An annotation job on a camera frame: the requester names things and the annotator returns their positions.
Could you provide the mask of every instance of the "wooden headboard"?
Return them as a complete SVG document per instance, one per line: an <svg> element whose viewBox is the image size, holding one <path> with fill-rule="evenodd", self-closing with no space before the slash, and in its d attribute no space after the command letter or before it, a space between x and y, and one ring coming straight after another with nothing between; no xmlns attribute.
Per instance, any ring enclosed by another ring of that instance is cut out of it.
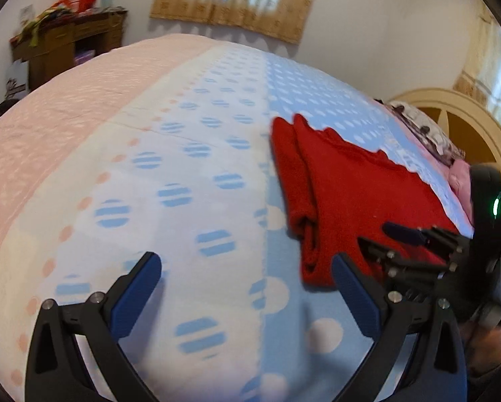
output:
<svg viewBox="0 0 501 402"><path fill-rule="evenodd" d="M496 163L501 171L501 126L477 101L441 88L411 90L390 101L424 111L466 152L468 163Z"/></svg>

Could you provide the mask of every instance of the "folded red cloth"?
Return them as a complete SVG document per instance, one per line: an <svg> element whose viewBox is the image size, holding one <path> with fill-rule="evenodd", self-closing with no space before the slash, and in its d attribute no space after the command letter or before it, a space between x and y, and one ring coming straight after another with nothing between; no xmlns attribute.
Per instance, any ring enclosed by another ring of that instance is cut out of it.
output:
<svg viewBox="0 0 501 402"><path fill-rule="evenodd" d="M332 257L346 252L365 274L382 276L358 248L364 236L397 249L404 257L442 263L429 251L391 240L386 221L410 228L438 225L456 232L431 187L418 174L393 163L383 151L372 153L345 142L331 128L313 130L301 116L293 125L276 118L271 141L286 199L290 229L301 240L302 279L332 287Z"/></svg>

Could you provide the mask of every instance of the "desk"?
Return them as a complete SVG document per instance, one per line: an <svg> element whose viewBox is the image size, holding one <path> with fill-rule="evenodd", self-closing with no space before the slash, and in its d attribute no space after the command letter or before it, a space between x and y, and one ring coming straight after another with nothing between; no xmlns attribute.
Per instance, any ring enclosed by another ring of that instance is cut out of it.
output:
<svg viewBox="0 0 501 402"><path fill-rule="evenodd" d="M95 50L96 56L122 45L127 11L70 16L41 26L38 44L30 36L11 42L13 60L29 61L29 88L38 88L74 66L76 52Z"/></svg>

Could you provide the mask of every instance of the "wall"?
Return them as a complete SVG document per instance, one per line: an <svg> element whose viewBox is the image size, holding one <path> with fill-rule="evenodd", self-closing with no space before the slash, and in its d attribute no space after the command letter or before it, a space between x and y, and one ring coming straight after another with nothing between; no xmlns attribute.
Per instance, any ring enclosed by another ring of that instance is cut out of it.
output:
<svg viewBox="0 0 501 402"><path fill-rule="evenodd" d="M8 39L17 28L19 10L33 3L38 13L54 1L56 0L9 0L0 11L0 101L5 92L5 70L10 64ZM417 9L415 10L412 7L413 1L416 2ZM425 1L433 5L437 2L438 8L435 11L424 9L422 4ZM174 32L201 34L293 58L326 71L371 95L383 97L389 96L388 92L396 92L399 88L409 87L406 82L412 78L405 75L404 80L398 80L396 83L383 82L382 78L390 78L387 71L390 61L401 61L402 65L397 65L397 68L405 74L411 74L416 72L417 68L409 68L406 62L408 59L417 58L415 65L422 63L418 49L422 50L424 56L428 56L429 45L434 45L430 50L431 55L436 55L438 52L436 43L428 40L420 42L418 36L423 35L412 32L409 33L412 43L408 42L406 37L402 41L407 45L405 57L402 57L401 47L397 45L398 42L394 38L397 26L421 24L419 17L424 13L432 16L434 23L438 24L437 21L439 22L440 18L435 13L438 11L441 13L448 4L448 2L440 3L438 0L315 0L303 39L299 46L294 46L239 28L150 19L152 0L114 0L114 3L129 10L128 25L124 36L125 44ZM449 15L448 31L451 31L450 26L453 22L459 24L462 22L460 17L463 13L464 11L456 10ZM431 33L432 36L438 36L434 30ZM447 41L452 45L453 50L460 48L456 46L452 35L448 36ZM389 52L394 57L384 58L384 55ZM433 71L434 79L439 77L438 71L438 69ZM433 80L428 78L424 80L431 81L434 85Z"/></svg>
<svg viewBox="0 0 501 402"><path fill-rule="evenodd" d="M389 99L426 87L450 89L466 62L477 18L477 0L411 0L404 17L388 27L386 39L359 87Z"/></svg>

